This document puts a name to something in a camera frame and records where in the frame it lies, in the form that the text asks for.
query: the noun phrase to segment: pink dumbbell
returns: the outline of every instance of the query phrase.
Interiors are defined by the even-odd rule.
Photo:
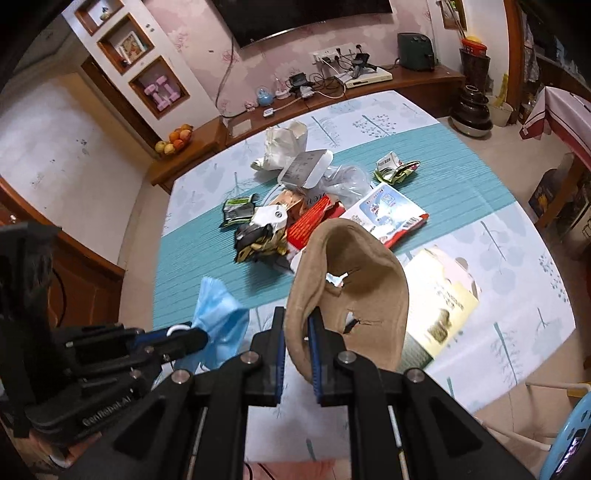
[[[175,92],[173,88],[168,84],[168,79],[166,78],[166,75],[162,75],[161,77],[159,77],[158,80],[156,80],[156,83],[158,83],[158,85],[160,86],[163,86],[164,89],[168,92],[168,100],[170,100],[171,102],[174,102],[175,100],[181,98],[181,96],[177,92]]]
[[[160,95],[158,95],[157,92],[158,87],[156,87],[156,85],[153,83],[144,89],[144,93],[154,99],[154,102],[156,102],[156,108],[158,108],[158,111],[161,112],[166,107],[170,106],[170,102],[166,98],[162,98]]]

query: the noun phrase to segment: floral tablecloth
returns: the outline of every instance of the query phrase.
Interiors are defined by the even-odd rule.
[[[421,160],[401,191],[430,218],[394,253],[405,264],[422,247],[437,245],[464,259],[482,289],[463,330],[427,369],[461,405],[475,412],[505,394],[569,337],[573,313],[544,242],[510,192],[454,133],[396,92],[348,100],[296,120],[308,126],[307,149],[331,149],[335,164],[371,170],[391,150],[404,161]],[[251,308],[244,349],[254,333],[270,327],[274,307],[285,305],[292,277],[266,265],[233,264],[232,233],[219,230],[226,198],[273,188],[274,176],[250,168],[263,152],[261,132],[175,182],[158,262],[155,328],[193,317],[204,275],[221,278]],[[249,409],[246,459],[348,454],[346,409],[320,409],[287,356],[281,404]]]

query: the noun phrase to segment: clear plastic bag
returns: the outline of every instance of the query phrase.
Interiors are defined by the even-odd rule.
[[[330,165],[312,190],[336,195],[348,209],[372,190],[371,176],[355,165]]]

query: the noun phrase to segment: green snack packet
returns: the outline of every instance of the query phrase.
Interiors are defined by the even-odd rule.
[[[253,193],[248,197],[236,197],[228,199],[222,207],[223,222],[220,228],[225,228],[239,223],[249,223],[255,214],[255,202],[258,195]]]

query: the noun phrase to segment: floral wallpaper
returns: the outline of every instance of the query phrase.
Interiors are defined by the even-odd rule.
[[[231,58],[230,32],[209,0],[145,0],[145,5],[215,100]],[[234,52],[234,64],[218,108],[238,113],[260,86],[275,90],[275,77],[318,72],[310,53],[345,43],[361,44],[373,64],[392,64],[397,34],[421,32],[433,40],[426,0],[390,0],[392,14],[357,15],[307,25]]]

